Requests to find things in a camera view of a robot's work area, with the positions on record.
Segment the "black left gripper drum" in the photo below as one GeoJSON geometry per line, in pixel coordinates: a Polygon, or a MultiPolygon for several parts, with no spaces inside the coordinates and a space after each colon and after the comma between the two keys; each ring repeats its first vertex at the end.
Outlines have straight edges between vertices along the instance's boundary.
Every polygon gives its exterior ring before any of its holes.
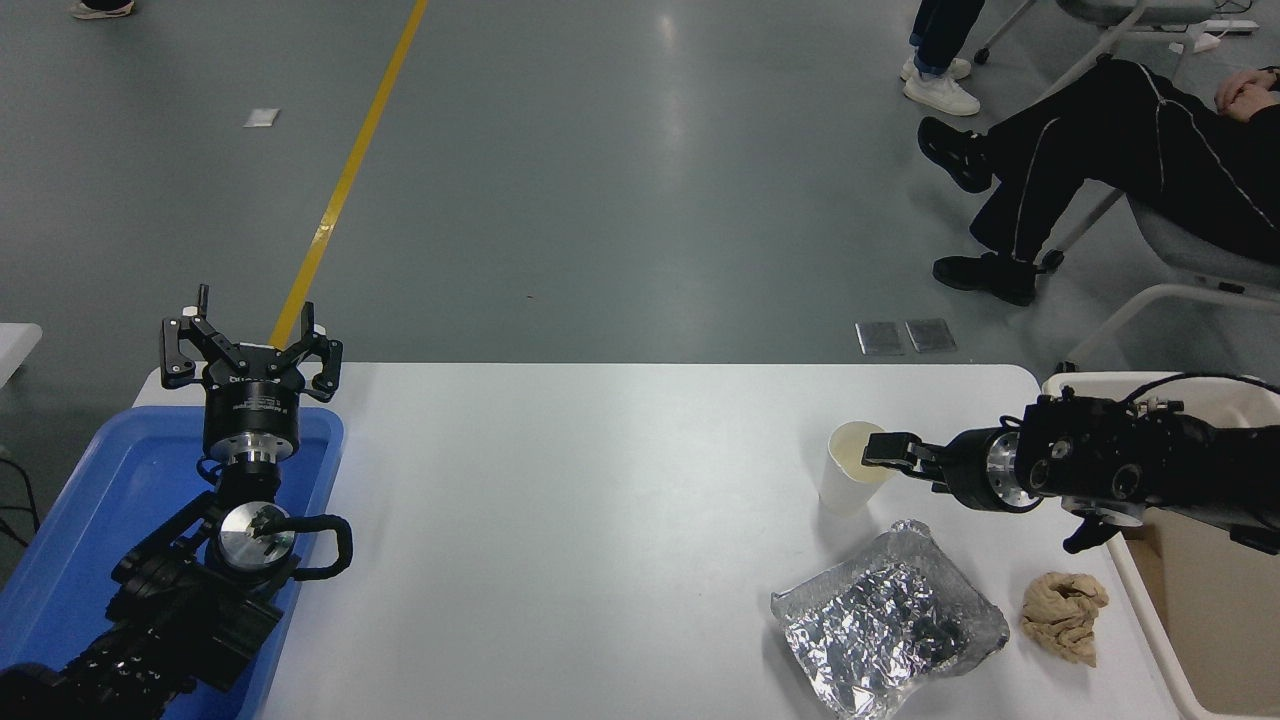
{"type": "Polygon", "coordinates": [[[259,455],[279,462],[300,447],[303,377],[282,351],[243,348],[242,360],[219,354],[204,369],[204,451],[218,462],[259,455]]]}

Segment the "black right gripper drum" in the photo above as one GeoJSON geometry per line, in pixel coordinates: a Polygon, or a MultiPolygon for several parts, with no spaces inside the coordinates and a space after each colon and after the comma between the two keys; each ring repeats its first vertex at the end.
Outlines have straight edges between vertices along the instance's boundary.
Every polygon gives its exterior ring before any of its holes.
{"type": "Polygon", "coordinates": [[[945,484],[968,509],[998,511],[998,496],[987,477],[989,447],[997,437],[995,428],[965,430],[943,447],[940,468],[945,484]]]}

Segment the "person's hand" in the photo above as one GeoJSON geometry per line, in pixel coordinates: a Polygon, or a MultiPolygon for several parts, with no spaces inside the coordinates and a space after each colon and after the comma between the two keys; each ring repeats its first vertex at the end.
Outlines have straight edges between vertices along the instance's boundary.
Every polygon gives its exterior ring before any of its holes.
{"type": "Polygon", "coordinates": [[[1268,94],[1276,83],[1277,67],[1239,70],[1219,85],[1213,96],[1215,106],[1219,113],[1225,113],[1242,96],[1248,96],[1254,91],[1268,94]]]}
{"type": "Polygon", "coordinates": [[[1240,123],[1251,123],[1260,113],[1275,108],[1277,100],[1262,85],[1243,85],[1226,102],[1222,114],[1240,123]]]}

